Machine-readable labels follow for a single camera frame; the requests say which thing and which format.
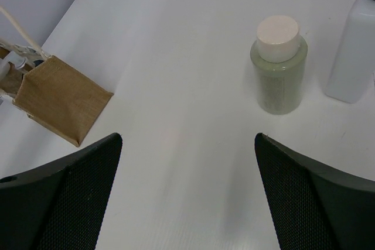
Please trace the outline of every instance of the tabletop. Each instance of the tabletop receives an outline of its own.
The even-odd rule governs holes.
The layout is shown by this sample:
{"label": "tabletop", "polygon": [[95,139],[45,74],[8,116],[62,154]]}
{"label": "tabletop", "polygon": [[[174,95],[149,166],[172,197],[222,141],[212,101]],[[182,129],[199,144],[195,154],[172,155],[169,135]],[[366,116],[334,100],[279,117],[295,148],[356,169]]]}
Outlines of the tabletop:
{"label": "tabletop", "polygon": [[[43,48],[115,95],[82,146],[124,147],[97,249],[279,249],[254,153],[263,132],[375,180],[375,89],[356,104],[323,94],[354,0],[75,0]],[[309,46],[292,113],[255,100],[257,25],[285,14]],[[0,176],[77,149],[0,107]]]}

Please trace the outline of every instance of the gray wall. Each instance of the gray wall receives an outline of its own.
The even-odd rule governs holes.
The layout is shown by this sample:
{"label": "gray wall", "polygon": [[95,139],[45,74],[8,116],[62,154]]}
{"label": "gray wall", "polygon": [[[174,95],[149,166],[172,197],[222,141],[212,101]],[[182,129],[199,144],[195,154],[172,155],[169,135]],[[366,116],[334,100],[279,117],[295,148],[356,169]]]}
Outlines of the gray wall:
{"label": "gray wall", "polygon": [[[1,0],[24,29],[43,44],[73,0]],[[11,43],[27,44],[3,14],[0,14],[0,36]]]}

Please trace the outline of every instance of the white bottle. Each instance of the white bottle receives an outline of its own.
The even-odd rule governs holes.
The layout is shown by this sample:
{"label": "white bottle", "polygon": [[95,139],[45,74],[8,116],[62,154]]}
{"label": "white bottle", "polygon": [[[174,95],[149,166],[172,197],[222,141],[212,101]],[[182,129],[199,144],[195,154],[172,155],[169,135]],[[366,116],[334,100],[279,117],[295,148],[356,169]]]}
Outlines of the white bottle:
{"label": "white bottle", "polygon": [[326,95],[349,103],[360,99],[375,71],[375,0],[356,0],[342,35]]}

